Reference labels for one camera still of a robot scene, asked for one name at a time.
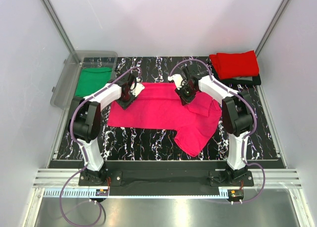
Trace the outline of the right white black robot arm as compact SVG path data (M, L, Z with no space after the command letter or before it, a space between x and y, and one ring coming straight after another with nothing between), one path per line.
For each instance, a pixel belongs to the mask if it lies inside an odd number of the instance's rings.
M210 174L212 186L240 186L246 183L248 163L246 159L249 136L255 132L257 120L250 105L248 92L238 92L217 81L210 71L199 72L185 66L182 74L171 74L169 82L176 86L175 92L181 103L191 103L198 92L214 98L222 110L222 125L229 135L229 154L225 170Z

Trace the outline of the pink t shirt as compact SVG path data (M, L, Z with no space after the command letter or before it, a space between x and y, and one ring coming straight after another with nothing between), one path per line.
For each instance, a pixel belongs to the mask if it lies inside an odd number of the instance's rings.
M178 147L197 156L212 138L221 117L218 102L204 92L183 106L172 83L144 83L144 90L124 110L118 103L110 107L107 125L141 129L175 130Z

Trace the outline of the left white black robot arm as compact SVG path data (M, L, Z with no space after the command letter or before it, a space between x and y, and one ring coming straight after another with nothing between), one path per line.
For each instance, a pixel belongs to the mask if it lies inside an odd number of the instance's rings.
M101 112L111 103L126 110L145 89L131 73L110 80L103 88L86 96L75 96L71 101L68 132L83 156L84 167L80 178L95 185L108 184L105 161L100 153L98 135Z

